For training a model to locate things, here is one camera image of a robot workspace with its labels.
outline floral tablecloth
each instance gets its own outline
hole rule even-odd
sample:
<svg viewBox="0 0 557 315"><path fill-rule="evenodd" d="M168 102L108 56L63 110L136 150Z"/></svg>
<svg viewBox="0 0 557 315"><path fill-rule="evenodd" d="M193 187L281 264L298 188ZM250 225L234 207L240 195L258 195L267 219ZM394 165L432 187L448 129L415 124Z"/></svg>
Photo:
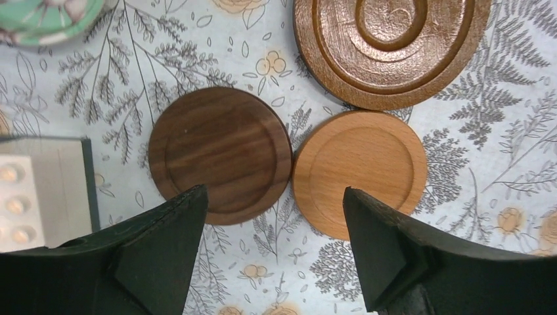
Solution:
<svg viewBox="0 0 557 315"><path fill-rule="evenodd" d="M119 0L83 37L0 46L0 132L88 136L100 219L163 201L146 149L179 95L216 85L258 95L296 149L354 109L304 66L292 0ZM435 97L393 111L420 136L429 175L413 216L468 240L557 253L557 1L496 0L485 37ZM350 244L300 215L290 187L264 215L206 226L185 314L364 314Z"/></svg>

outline green and white plate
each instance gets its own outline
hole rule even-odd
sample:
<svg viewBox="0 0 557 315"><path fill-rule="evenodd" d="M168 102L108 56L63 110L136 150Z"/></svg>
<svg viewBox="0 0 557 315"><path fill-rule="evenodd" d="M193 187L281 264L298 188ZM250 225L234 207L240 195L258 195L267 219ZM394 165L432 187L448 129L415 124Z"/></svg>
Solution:
<svg viewBox="0 0 557 315"><path fill-rule="evenodd" d="M104 0L0 0L0 41L50 45L84 32Z"/></svg>

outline white toy block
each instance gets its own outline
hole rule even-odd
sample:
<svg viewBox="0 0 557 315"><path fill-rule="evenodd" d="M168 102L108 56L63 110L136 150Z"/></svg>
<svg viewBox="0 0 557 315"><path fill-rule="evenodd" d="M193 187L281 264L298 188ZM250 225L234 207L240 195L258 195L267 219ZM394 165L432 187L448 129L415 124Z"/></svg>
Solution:
<svg viewBox="0 0 557 315"><path fill-rule="evenodd" d="M0 142L0 252L58 247L91 232L80 140Z"/></svg>

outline white knob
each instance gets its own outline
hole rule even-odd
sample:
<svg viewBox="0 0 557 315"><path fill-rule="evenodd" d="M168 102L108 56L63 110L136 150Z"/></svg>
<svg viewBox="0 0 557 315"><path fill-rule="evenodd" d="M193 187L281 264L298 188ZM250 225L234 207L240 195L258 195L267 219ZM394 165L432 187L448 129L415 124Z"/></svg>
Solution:
<svg viewBox="0 0 557 315"><path fill-rule="evenodd" d="M23 177L23 170L15 164L4 164L0 166L0 181L17 182Z"/></svg>
<svg viewBox="0 0 557 315"><path fill-rule="evenodd" d="M21 215L29 209L29 204L29 200L25 197L13 197L6 201L5 207L7 211Z"/></svg>
<svg viewBox="0 0 557 315"><path fill-rule="evenodd" d="M19 244L29 243L35 238L35 230L31 226L19 226L12 231L12 240Z"/></svg>

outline light brown wooden coaster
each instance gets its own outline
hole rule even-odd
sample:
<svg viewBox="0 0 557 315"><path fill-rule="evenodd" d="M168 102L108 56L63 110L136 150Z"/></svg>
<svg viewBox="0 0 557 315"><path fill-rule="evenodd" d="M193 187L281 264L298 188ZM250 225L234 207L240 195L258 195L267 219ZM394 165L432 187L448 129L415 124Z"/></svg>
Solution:
<svg viewBox="0 0 557 315"><path fill-rule="evenodd" d="M284 125L260 99L212 87L179 98L149 140L153 180L167 200L205 184L208 224L237 224L264 212L284 192L292 149Z"/></svg>
<svg viewBox="0 0 557 315"><path fill-rule="evenodd" d="M490 0L297 0L294 31L315 78L369 110L412 106L446 87L478 47Z"/></svg>
<svg viewBox="0 0 557 315"><path fill-rule="evenodd" d="M340 114L308 138L294 166L294 197L322 233L349 240L342 198L362 189L410 214L426 185L426 153L414 131L395 116L356 111Z"/></svg>

